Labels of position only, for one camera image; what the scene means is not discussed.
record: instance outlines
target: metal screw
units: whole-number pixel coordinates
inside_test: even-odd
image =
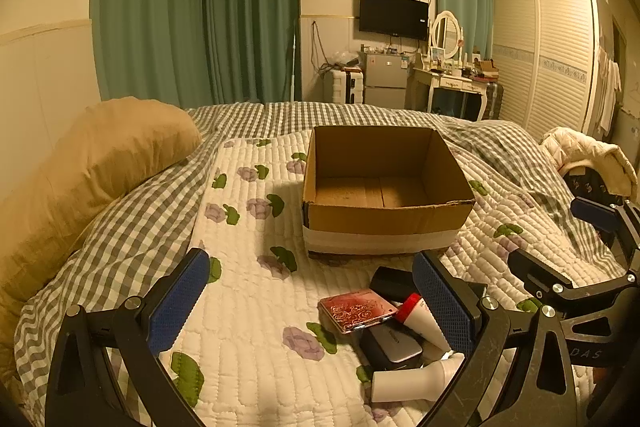
[[[498,301],[493,297],[484,297],[482,298],[482,306],[488,310],[495,310],[498,307]]]
[[[140,297],[129,297],[124,301],[124,307],[127,310],[137,310],[140,308],[140,304],[142,304],[142,299]]]
[[[546,317],[549,317],[549,318],[556,316],[556,310],[553,309],[551,306],[546,306],[546,305],[542,306],[542,312],[543,314],[546,315]]]
[[[69,308],[66,309],[67,317],[75,317],[79,313],[80,313],[80,306],[78,306],[77,304],[71,304],[71,306],[69,306]]]

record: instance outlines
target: tan pillowcase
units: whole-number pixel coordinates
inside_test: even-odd
[[[0,203],[0,381],[15,374],[20,310],[81,247],[114,200],[187,158],[202,138],[180,108],[133,97],[88,108]]]

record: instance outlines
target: blue gripper pad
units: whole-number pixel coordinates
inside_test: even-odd
[[[198,249],[186,266],[178,264],[168,277],[175,280],[170,281],[171,286],[148,322],[147,344],[155,357],[174,345],[178,333],[207,285],[209,255]]]
[[[463,353],[468,359],[474,350],[476,337],[471,317],[456,298],[453,289],[421,253],[414,258],[413,272],[415,286],[449,346],[454,351]]]
[[[584,198],[575,198],[571,202],[571,213],[604,232],[617,232],[620,227],[620,218],[613,208]]]

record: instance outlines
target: plastic bag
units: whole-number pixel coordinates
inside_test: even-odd
[[[346,66],[352,60],[360,61],[360,56],[355,52],[341,51],[335,52],[328,57],[330,64],[338,64],[339,66]]]

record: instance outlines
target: white jacket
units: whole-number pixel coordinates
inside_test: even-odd
[[[542,137],[540,147],[561,176],[577,167],[589,167],[600,175],[609,194],[636,200],[638,177],[617,145],[567,127],[556,127]]]

